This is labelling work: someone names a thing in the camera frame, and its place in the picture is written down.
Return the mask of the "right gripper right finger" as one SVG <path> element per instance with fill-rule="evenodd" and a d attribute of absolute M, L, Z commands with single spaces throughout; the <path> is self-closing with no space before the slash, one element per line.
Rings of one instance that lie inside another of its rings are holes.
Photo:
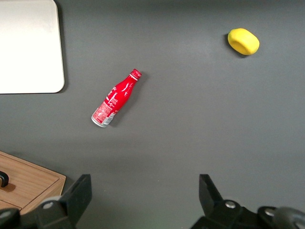
<path fill-rule="evenodd" d="M 258 229 L 257 215 L 237 202 L 223 199 L 208 174 L 199 176 L 199 200 L 207 229 Z"/>

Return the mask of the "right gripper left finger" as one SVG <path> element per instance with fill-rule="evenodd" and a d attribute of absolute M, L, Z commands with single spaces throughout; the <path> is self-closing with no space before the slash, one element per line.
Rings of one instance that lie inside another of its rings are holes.
<path fill-rule="evenodd" d="M 37 207 L 39 229 L 74 229 L 92 199 L 91 175 L 83 174 L 58 199 L 44 201 Z"/>

